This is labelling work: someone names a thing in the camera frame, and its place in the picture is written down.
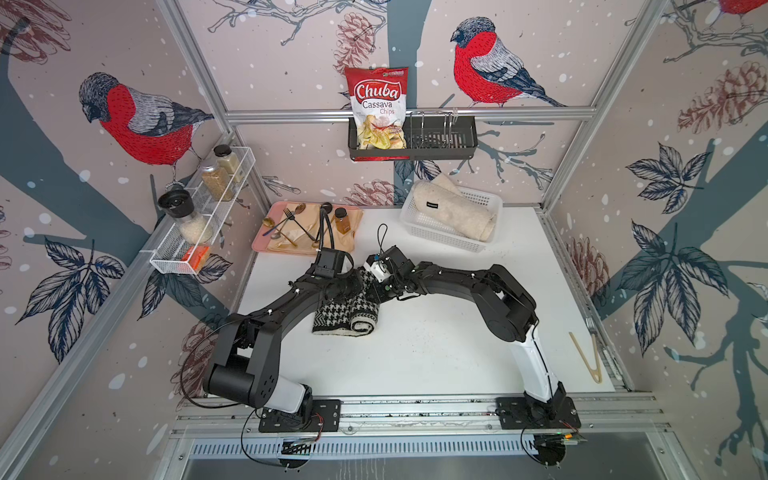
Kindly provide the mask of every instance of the glass jar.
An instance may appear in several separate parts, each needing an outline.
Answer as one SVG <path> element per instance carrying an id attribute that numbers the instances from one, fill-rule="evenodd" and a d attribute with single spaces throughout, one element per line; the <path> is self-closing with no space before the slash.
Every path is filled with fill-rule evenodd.
<path id="1" fill-rule="evenodd" d="M 214 155 L 219 166 L 235 177 L 236 184 L 243 180 L 245 172 L 240 168 L 240 159 L 232 152 L 229 145 L 217 145 L 214 147 Z"/>
<path id="2" fill-rule="evenodd" d="M 214 201 L 228 202 L 234 198 L 234 194 L 229 187 L 230 176 L 219 164 L 204 166 L 202 177 Z"/>
<path id="3" fill-rule="evenodd" d="M 349 232 L 349 215 L 346 214 L 346 208 L 337 208 L 333 213 L 333 216 L 335 217 L 336 229 L 339 231 L 339 233 L 345 234 Z"/>
<path id="4" fill-rule="evenodd" d="M 214 229 L 208 219 L 194 209 L 192 196 L 184 189 L 171 190 L 157 199 L 157 204 L 170 215 L 181 236 L 193 245 L 208 243 Z"/>

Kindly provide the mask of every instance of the black and white towel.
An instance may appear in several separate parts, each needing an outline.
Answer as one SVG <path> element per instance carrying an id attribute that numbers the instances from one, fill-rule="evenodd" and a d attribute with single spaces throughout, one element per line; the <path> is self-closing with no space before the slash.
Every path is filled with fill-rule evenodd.
<path id="1" fill-rule="evenodd" d="M 317 335 L 368 335 L 376 328 L 379 305 L 366 300 L 365 291 L 376 278 L 362 268 L 358 269 L 365 288 L 345 302 L 328 302 L 315 312 L 312 333 Z"/>

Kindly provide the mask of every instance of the black wall basket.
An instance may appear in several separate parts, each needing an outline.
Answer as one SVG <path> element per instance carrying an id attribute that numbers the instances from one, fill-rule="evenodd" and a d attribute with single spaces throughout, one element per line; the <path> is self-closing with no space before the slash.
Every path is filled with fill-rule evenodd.
<path id="1" fill-rule="evenodd" d="M 429 112 L 409 112 L 402 126 L 408 148 L 382 150 L 357 147 L 355 119 L 349 119 L 349 157 L 365 160 L 469 160 L 475 156 L 478 133 L 475 117 L 450 113 L 427 116 Z"/>

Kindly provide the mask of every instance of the white table surface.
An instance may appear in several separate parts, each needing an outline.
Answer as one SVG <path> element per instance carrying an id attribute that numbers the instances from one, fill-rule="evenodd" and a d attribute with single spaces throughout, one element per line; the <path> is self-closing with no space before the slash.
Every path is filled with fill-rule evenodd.
<path id="1" fill-rule="evenodd" d="M 602 383 L 590 376 L 569 332 L 594 366 L 592 341 L 533 208 L 506 207 L 496 240 L 481 253 L 412 237 L 399 209 L 366 209 L 353 252 L 360 266 L 379 251 L 376 228 L 387 223 L 384 250 L 397 245 L 418 264 L 481 270 L 503 265 L 537 303 L 538 333 L 547 366 L 566 392 L 613 392 L 603 368 Z M 288 291 L 288 281 L 306 272 L 312 257 L 259 253 L 239 313 L 250 313 Z M 485 326 L 477 306 L 446 295 L 427 295 L 381 305 L 368 336 L 313 335 L 314 314 L 283 339 L 280 374 L 306 383 L 318 396 L 522 393 L 522 377 L 509 344 Z"/>

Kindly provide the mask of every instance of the fork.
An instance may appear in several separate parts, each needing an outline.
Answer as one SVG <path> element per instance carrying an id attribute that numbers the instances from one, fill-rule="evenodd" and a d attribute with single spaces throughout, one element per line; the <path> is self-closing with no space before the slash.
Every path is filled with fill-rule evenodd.
<path id="1" fill-rule="evenodd" d="M 301 230 L 304 230 L 304 233 L 306 233 L 306 235 L 307 235 L 309 238 L 311 238 L 313 242 L 314 242 L 314 241 L 316 241 L 316 238 L 315 238 L 315 237 L 313 237 L 313 236 L 312 236 L 312 234 L 311 234 L 310 232 L 306 231 L 306 228 L 302 227 L 301 223 L 299 223 L 299 222 L 298 222 L 298 220 L 296 220 L 296 217 L 295 217 L 295 216 L 293 216 L 293 212 L 292 212 L 292 211 L 290 211 L 290 210 L 288 210 L 288 207 L 286 207 L 286 208 L 283 208 L 283 213 L 284 213 L 284 214 L 286 214 L 286 218 L 287 218 L 288 220 L 293 220 L 294 222 L 296 222 L 296 225 L 298 225 L 299 227 L 301 227 Z"/>

